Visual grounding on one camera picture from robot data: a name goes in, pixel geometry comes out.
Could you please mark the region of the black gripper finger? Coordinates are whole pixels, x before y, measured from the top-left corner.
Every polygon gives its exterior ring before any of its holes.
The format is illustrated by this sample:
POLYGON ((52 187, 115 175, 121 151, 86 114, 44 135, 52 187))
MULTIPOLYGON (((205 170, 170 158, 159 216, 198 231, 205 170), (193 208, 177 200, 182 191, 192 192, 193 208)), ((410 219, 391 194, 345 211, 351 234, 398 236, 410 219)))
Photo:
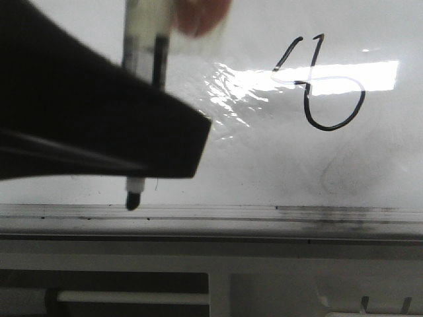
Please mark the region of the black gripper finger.
POLYGON ((195 175, 211 127, 29 1, 1 2, 1 177, 195 175))

